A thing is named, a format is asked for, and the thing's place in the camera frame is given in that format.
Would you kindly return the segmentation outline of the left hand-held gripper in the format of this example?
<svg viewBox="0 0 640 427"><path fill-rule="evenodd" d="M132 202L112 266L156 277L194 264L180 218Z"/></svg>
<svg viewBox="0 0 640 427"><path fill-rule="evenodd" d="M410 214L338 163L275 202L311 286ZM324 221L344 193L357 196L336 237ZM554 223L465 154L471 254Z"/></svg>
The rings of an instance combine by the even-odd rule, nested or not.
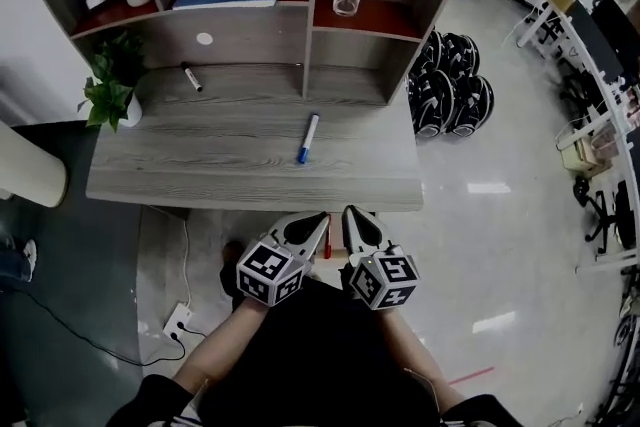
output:
<svg viewBox="0 0 640 427"><path fill-rule="evenodd" d="M330 214L325 211L281 217L241 256L236 266L237 288L268 307L291 297L311 270L307 260L315 254L329 224Z"/></svg>

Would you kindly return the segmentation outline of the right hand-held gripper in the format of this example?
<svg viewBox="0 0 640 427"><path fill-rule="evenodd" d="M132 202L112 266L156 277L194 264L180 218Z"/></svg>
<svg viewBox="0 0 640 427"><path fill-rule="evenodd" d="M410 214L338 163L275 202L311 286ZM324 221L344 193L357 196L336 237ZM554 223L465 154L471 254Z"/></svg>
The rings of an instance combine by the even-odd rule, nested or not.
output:
<svg viewBox="0 0 640 427"><path fill-rule="evenodd" d="M341 223L348 255L341 270L343 290L371 310L404 305L421 281L413 257L391 247L388 227L360 207L348 205Z"/></svg>

